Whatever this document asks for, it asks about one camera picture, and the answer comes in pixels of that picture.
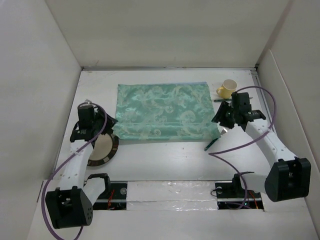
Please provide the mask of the dark rimmed dinner plate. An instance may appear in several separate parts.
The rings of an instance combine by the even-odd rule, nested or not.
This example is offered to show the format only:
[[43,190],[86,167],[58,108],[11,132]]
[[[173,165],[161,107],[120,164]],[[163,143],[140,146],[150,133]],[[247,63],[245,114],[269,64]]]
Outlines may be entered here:
[[95,141],[93,152],[91,153],[87,166],[99,167],[109,162],[115,155],[119,147],[119,138],[112,134],[100,135]]

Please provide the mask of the green patterned cloth placemat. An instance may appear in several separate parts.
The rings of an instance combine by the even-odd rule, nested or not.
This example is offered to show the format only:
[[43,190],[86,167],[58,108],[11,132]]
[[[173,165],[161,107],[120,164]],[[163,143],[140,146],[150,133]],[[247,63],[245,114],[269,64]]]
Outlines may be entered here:
[[221,136],[206,82],[120,84],[114,134],[126,141],[206,141]]

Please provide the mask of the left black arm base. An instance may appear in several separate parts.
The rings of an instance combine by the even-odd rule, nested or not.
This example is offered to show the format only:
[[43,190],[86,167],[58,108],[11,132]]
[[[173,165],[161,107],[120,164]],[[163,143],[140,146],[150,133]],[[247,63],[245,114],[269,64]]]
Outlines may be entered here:
[[93,210],[120,211],[127,209],[127,181],[112,181],[108,179],[105,190],[93,204]]

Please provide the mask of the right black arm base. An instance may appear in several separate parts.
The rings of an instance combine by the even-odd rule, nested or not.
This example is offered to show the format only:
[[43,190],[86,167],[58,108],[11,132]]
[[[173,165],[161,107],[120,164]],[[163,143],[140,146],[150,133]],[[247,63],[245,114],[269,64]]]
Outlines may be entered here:
[[217,181],[210,195],[217,200],[218,210],[235,210],[242,205],[241,210],[264,210],[261,194],[252,190],[247,190],[245,198],[245,189],[241,184],[239,174],[235,174],[232,180]]

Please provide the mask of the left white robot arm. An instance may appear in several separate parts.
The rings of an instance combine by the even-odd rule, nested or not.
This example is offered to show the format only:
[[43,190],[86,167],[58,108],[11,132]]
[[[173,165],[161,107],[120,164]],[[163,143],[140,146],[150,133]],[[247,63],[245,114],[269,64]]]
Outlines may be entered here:
[[44,197],[54,229],[89,226],[93,205],[98,197],[112,193],[107,173],[86,176],[87,167],[99,167],[111,160],[119,146],[113,133],[117,120],[96,103],[83,102],[77,107],[78,121],[70,136],[70,158],[63,164],[59,184]]

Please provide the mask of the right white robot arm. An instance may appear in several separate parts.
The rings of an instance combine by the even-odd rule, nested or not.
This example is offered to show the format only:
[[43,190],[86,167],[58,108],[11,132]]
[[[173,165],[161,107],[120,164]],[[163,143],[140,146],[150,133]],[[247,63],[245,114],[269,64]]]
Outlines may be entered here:
[[232,129],[240,126],[259,147],[268,161],[267,175],[246,172],[235,174],[231,191],[243,197],[251,191],[264,193],[272,202],[305,198],[310,190],[311,163],[290,151],[268,127],[265,115],[253,110],[247,92],[231,95],[231,102],[223,101],[212,121]]

